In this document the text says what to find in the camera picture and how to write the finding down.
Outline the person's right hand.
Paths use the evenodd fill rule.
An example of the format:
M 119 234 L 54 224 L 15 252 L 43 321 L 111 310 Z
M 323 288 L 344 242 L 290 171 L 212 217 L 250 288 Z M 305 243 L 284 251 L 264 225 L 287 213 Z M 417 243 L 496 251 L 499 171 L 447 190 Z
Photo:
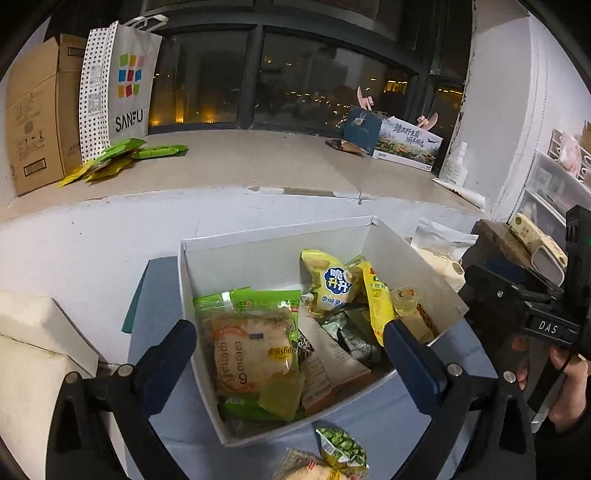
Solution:
M 588 362 L 554 345 L 548 347 L 548 355 L 561 372 L 563 383 L 547 418 L 557 432 L 564 432 L 574 427 L 587 410 Z

